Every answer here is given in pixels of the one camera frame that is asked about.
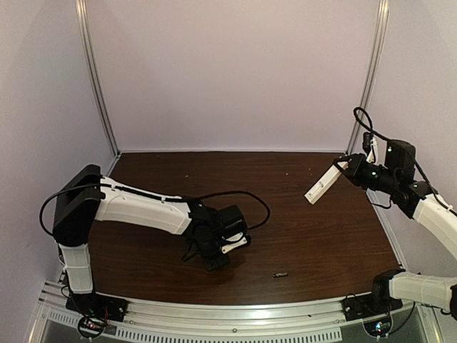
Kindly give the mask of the white remote control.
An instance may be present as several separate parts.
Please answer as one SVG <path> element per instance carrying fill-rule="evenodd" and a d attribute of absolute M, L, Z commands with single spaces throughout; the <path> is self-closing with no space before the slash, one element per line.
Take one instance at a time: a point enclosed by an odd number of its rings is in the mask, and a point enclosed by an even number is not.
<path fill-rule="evenodd" d="M 338 180 L 341 173 L 332 165 L 322 177 L 304 194 L 310 204 L 315 204 Z"/>

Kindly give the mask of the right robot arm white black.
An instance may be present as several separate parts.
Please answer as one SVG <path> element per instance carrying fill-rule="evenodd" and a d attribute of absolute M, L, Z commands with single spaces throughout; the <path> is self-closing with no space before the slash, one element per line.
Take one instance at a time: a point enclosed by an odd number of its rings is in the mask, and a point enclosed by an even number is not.
<path fill-rule="evenodd" d="M 353 185 L 383 192 L 409 218 L 425 227 L 456 256 L 456 213 L 426 181 L 416 181 L 416 148 L 402 140 L 387 143 L 385 164 L 366 161 L 364 154 L 334 159 L 333 165 Z M 371 290 L 374 302 L 405 299 L 427 304 L 456 317 L 456 278 L 434 277 L 392 269 L 377 275 Z"/>

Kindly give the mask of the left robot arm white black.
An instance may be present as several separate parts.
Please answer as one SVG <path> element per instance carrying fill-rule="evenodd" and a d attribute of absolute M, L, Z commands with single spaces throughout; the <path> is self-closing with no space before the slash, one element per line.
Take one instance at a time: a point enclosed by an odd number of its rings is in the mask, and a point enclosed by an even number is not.
<path fill-rule="evenodd" d="M 225 267 L 229 252 L 251 243 L 246 220 L 236 205 L 214 209 L 200 199 L 137 189 L 102 175 L 99 166 L 90 164 L 56 195 L 52 236 L 74 294 L 94 292 L 89 232 L 95 221 L 123 222 L 182 236 L 209 272 Z"/>

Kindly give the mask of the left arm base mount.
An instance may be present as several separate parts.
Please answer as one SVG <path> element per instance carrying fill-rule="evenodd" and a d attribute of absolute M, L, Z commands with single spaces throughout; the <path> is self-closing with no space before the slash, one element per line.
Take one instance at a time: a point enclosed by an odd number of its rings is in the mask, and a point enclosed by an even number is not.
<path fill-rule="evenodd" d="M 97 294 L 69 292 L 66 308 L 81 315 L 76 324 L 84 339 L 100 337 L 110 322 L 123 322 L 129 302 L 126 299 Z"/>

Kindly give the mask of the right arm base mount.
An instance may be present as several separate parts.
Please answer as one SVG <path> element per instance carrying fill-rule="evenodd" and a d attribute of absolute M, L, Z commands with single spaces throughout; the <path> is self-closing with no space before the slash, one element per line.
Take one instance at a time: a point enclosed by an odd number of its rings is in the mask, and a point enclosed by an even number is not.
<path fill-rule="evenodd" d="M 361 319 L 365 333 L 381 339 L 387 338 L 393 330 L 392 311 L 401 309 L 403 302 L 398 299 L 379 300 L 372 293 L 350 293 L 341 300 L 341 306 L 347 322 Z"/>

